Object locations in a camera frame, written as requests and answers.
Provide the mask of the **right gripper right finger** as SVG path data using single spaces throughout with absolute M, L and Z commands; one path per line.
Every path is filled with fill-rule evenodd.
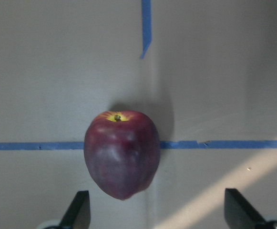
M 270 229 L 272 226 L 236 188 L 225 189 L 224 218 L 230 229 Z

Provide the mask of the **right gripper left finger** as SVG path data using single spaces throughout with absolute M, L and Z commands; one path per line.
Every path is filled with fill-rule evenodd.
M 59 229 L 88 229 L 91 223 L 89 191 L 78 191 L 62 217 Z

